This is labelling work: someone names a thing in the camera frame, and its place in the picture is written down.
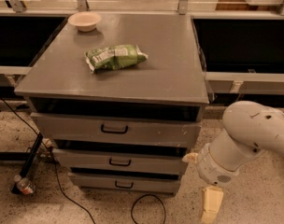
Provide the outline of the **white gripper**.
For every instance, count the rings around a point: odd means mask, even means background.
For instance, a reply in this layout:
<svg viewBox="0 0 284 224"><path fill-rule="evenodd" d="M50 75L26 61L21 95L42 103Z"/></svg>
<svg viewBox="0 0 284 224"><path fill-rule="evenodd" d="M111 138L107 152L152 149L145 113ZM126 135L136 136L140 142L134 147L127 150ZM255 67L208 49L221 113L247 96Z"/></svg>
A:
<svg viewBox="0 0 284 224"><path fill-rule="evenodd" d="M226 187L239 175L239 172L228 171L218 165L209 152L209 143L205 144L198 154L195 152L188 153L182 160L187 163L196 163L198 175L206 183L213 185L203 189L203 211L201 215L203 224L212 224L220 211L224 196L223 189L219 187Z"/></svg>

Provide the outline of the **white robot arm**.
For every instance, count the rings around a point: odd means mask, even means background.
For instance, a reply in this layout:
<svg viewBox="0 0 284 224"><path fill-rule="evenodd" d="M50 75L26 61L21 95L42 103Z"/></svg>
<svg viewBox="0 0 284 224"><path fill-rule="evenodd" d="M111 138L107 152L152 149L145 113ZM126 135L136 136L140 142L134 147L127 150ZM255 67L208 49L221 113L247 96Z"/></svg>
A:
<svg viewBox="0 0 284 224"><path fill-rule="evenodd" d="M182 160L195 164L209 186L203 189L202 224L212 224L220 211L223 188L239 175L240 168L266 150L284 157L284 112L251 101L229 105L222 116L223 129L199 152Z"/></svg>

